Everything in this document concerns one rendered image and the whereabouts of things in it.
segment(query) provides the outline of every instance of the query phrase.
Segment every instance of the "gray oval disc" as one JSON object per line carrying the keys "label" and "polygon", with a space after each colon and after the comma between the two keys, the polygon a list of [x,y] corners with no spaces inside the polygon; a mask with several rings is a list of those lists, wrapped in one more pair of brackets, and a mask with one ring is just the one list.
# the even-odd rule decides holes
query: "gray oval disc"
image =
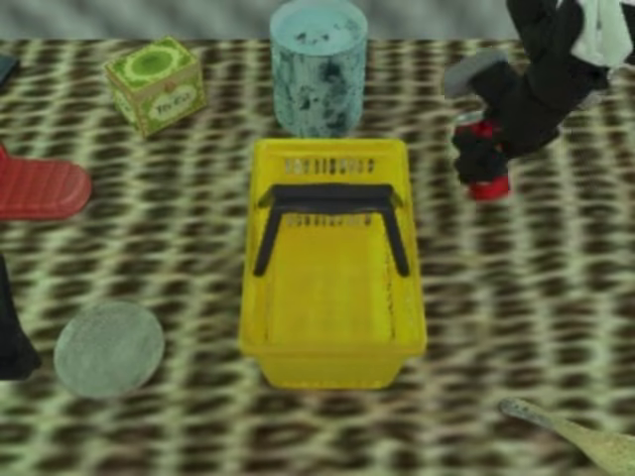
{"label": "gray oval disc", "polygon": [[109,301],[82,310],[60,334],[54,365],[79,397],[109,399],[143,386],[161,364],[163,329],[145,307]]}

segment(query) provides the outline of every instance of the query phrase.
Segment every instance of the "red plastic object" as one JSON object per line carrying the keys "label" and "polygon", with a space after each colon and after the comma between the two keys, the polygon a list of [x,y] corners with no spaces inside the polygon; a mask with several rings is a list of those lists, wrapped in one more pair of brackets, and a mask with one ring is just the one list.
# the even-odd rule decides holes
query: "red plastic object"
{"label": "red plastic object", "polygon": [[0,146],[0,220],[60,220],[88,203],[88,173],[64,161],[11,157]]}
{"label": "red plastic object", "polygon": [[[473,134],[490,139],[494,135],[494,126],[485,120],[461,125],[456,128],[456,132],[468,129]],[[511,184],[508,176],[502,176],[494,181],[485,183],[471,183],[469,195],[475,201],[494,201],[504,198],[511,191]]]}

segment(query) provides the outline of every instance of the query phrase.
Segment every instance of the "wicker surface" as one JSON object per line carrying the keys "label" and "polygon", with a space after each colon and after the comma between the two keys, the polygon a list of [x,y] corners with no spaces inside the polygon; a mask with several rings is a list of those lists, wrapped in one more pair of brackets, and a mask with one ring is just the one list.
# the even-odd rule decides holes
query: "wicker surface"
{"label": "wicker surface", "polygon": [[[190,44],[210,105],[147,142],[114,111],[101,69],[135,46],[2,45],[25,68],[1,97],[1,139],[15,155],[87,167],[95,192],[67,222],[0,224],[45,360],[0,385],[0,474],[599,475],[501,416],[503,397],[635,433],[634,77],[517,164],[510,199],[476,205],[448,144],[454,115],[474,104],[445,102],[439,84],[483,44],[374,44],[358,135],[409,144],[430,349],[384,391],[293,393],[268,388],[235,341],[251,147],[282,134],[268,45]],[[64,324],[104,298],[151,308],[167,356],[143,391],[92,403],[56,381],[52,352]]]}

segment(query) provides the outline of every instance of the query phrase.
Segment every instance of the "cylinder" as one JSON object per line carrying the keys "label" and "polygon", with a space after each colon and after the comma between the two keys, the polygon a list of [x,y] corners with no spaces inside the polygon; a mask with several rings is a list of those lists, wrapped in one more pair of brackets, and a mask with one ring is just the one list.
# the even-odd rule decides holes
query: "cylinder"
{"label": "cylinder", "polygon": [[347,135],[364,101],[368,23],[348,0],[293,0],[270,23],[274,111],[301,138]]}

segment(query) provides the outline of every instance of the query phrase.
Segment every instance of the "yellow bin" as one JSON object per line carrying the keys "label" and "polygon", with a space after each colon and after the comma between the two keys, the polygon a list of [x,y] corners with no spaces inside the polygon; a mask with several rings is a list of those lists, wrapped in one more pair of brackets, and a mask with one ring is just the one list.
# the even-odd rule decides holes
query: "yellow bin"
{"label": "yellow bin", "polygon": [[239,333],[282,388],[381,388],[423,353],[403,142],[256,144]]}

